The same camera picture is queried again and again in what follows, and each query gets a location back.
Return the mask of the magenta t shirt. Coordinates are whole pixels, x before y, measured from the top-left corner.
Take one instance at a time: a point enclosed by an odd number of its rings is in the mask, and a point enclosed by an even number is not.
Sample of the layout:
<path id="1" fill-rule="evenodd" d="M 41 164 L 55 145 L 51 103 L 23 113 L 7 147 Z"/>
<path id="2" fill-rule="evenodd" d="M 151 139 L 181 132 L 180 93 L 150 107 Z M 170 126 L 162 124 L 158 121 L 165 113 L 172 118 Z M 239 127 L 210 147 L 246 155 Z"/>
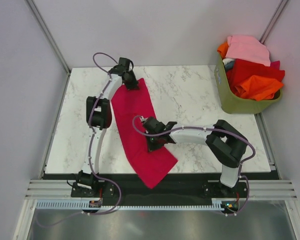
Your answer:
<path id="1" fill-rule="evenodd" d="M 153 189 L 178 160 L 165 147 L 149 152 L 146 137 L 137 132 L 145 131 L 140 116 L 156 116 L 143 78 L 139 79 L 138 86 L 137 90 L 121 86 L 111 99 L 111 104 L 126 158 L 142 182 Z"/>

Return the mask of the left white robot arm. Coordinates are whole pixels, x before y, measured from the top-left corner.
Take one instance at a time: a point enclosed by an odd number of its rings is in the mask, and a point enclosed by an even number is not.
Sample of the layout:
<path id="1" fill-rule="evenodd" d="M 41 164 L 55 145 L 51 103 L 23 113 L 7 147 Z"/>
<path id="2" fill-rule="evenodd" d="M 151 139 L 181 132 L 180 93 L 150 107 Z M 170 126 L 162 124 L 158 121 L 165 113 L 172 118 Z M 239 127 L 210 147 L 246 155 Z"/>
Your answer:
<path id="1" fill-rule="evenodd" d="M 139 89 L 133 68 L 132 60 L 119 58 L 116 65 L 106 72 L 107 81 L 99 96 L 89 96 L 86 99 L 89 143 L 81 171 L 75 176 L 75 182 L 72 184 L 73 198 L 95 198 L 99 195 L 99 181 L 104 180 L 98 176 L 101 148 L 113 119 L 111 100 L 121 86 L 125 86 L 127 90 Z"/>

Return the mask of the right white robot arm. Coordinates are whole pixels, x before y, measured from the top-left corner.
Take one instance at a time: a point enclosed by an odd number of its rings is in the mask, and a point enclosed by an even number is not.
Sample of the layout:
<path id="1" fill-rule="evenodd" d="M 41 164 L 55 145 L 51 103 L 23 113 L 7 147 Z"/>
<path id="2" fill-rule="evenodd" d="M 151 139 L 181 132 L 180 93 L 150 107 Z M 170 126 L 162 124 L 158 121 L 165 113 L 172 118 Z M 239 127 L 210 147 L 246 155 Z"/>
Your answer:
<path id="1" fill-rule="evenodd" d="M 167 144 L 196 144 L 210 149 L 221 163 L 219 192 L 230 197 L 237 191 L 242 157 L 249 141 L 225 120 L 211 126 L 181 126 L 176 121 L 164 124 L 155 117 L 141 118 L 149 152 Z"/>

